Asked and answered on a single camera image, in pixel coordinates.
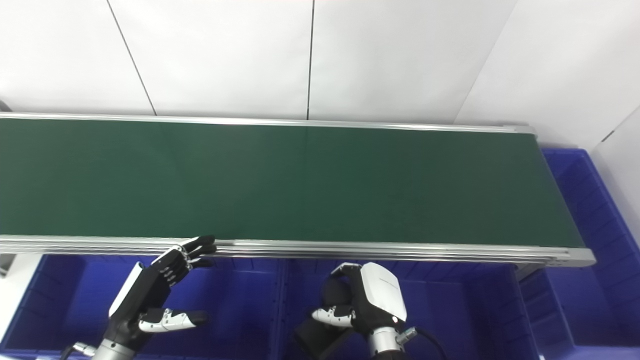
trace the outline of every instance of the cable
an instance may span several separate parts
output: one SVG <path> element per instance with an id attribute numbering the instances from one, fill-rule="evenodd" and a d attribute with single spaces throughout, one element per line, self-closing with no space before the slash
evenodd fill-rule
<path id="1" fill-rule="evenodd" d="M 436 347 L 436 349 L 438 350 L 438 353 L 440 354 L 440 359 L 441 360 L 449 360 L 449 358 L 447 357 L 447 353 L 444 352 L 444 348 L 442 347 L 442 345 L 440 344 L 440 342 L 438 341 L 438 339 L 436 339 L 435 336 L 433 336 L 430 332 L 426 331 L 426 330 L 422 330 L 418 327 L 415 328 L 415 331 L 424 336 L 425 338 L 427 338 L 427 340 L 429 340 L 433 346 Z"/>
<path id="2" fill-rule="evenodd" d="M 69 355 L 71 355 L 72 352 L 76 351 L 73 345 L 69 345 L 67 346 L 62 353 L 60 353 L 60 360 L 67 360 L 67 358 L 69 357 Z"/>

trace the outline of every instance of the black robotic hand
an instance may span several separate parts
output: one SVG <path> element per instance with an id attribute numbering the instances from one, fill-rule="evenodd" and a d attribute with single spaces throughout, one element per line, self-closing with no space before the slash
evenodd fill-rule
<path id="1" fill-rule="evenodd" d="M 362 334 L 373 359 L 404 359 L 398 336 L 406 309 L 394 274 L 376 263 L 343 263 L 321 292 L 322 306 L 296 328 L 296 340 L 314 359 L 324 359 L 350 335 Z"/>
<path id="2" fill-rule="evenodd" d="M 95 360 L 126 360 L 135 356 L 153 333 L 196 327 L 207 321 L 204 311 L 162 308 L 171 287 L 194 268 L 211 266 L 199 257 L 216 252 L 215 237 L 199 236 L 176 244 L 149 267 L 138 262 L 109 309 L 109 324 Z"/>

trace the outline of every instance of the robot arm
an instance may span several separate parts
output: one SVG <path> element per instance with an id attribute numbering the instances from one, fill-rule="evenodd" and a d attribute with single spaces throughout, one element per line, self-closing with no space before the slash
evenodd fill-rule
<path id="1" fill-rule="evenodd" d="M 295 334 L 314 359 L 327 358 L 351 329 L 365 337 L 373 360 L 407 359 L 404 344 L 418 333 L 430 337 L 446 358 L 427 332 L 414 327 L 402 332 L 406 308 L 397 277 L 386 268 L 376 263 L 343 263 L 324 282 L 321 295 L 322 307 L 314 310 Z"/>
<path id="2" fill-rule="evenodd" d="M 109 309 L 102 343 L 97 349 L 79 351 L 86 355 L 93 352 L 93 360 L 131 360 L 153 334 L 205 323 L 207 314 L 203 311 L 165 309 L 163 305 L 171 287 L 192 269 L 211 266 L 198 257 L 215 252 L 214 242 L 213 236 L 199 236 L 172 246 L 149 267 L 136 263 Z"/>

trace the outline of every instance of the blue plastic bin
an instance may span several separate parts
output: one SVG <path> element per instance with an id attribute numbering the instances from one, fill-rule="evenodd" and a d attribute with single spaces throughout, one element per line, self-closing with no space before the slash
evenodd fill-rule
<path id="1" fill-rule="evenodd" d="M 107 310 L 132 264 L 130 256 L 45 256 L 5 339 L 4 355 L 58 357 L 75 342 L 97 344 Z M 144 263 L 149 258 L 142 258 Z M 323 279 L 337 260 L 218 259 L 174 287 L 168 307 L 203 309 L 201 329 L 159 334 L 140 359 L 307 359 L 292 340 L 293 327 L 319 305 Z M 509 265 L 381 262 L 401 280 L 408 324 L 430 330 L 451 360 L 535 360 L 533 336 Z M 417 338 L 414 359 L 436 359 Z M 335 359 L 368 359 L 354 335 Z"/>
<path id="2" fill-rule="evenodd" d="M 521 283 L 540 354 L 551 359 L 640 359 L 640 251 L 588 154 L 543 151 L 598 263 L 549 268 Z"/>
<path id="3" fill-rule="evenodd" d="M 137 256 L 44 256 L 7 330 L 0 352 L 58 358 L 75 341 L 98 345 L 108 309 Z M 160 334 L 138 359 L 267 359 L 277 336 L 277 259 L 217 259 L 176 285 L 167 307 L 206 310 L 197 330 Z M 86 360 L 83 356 L 76 359 Z"/>
<path id="4" fill-rule="evenodd" d="M 513 267 L 473 263 L 377 261 L 400 280 L 407 325 L 433 333 L 454 360 L 538 360 Z M 340 261 L 287 262 L 284 342 L 278 359 L 306 359 L 292 338 L 308 310 L 319 305 L 322 282 Z M 439 359 L 420 337 L 406 346 L 413 359 Z M 368 359 L 363 337 L 353 335 L 332 357 Z"/>

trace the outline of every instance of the white panel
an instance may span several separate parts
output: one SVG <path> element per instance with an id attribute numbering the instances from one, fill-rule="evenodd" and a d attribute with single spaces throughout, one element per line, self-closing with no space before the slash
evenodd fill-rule
<path id="1" fill-rule="evenodd" d="M 640 242 L 640 107 L 591 157 L 636 241 Z"/>
<path id="2" fill-rule="evenodd" d="M 0 1 L 0 53 L 13 111 L 152 114 L 105 0 Z"/>
<path id="3" fill-rule="evenodd" d="M 456 123 L 592 149 L 638 105 L 639 34 L 640 1 L 520 0 Z"/>
<path id="4" fill-rule="evenodd" d="M 40 263 L 40 254 L 18 254 L 9 273 L 0 279 L 0 340 L 11 323 L 13 314 L 22 300 L 24 292 Z"/>
<path id="5" fill-rule="evenodd" d="M 158 115 L 304 119 L 311 0 L 111 0 Z"/>
<path id="6" fill-rule="evenodd" d="M 450 124 L 515 0 L 316 0 L 309 118 Z"/>

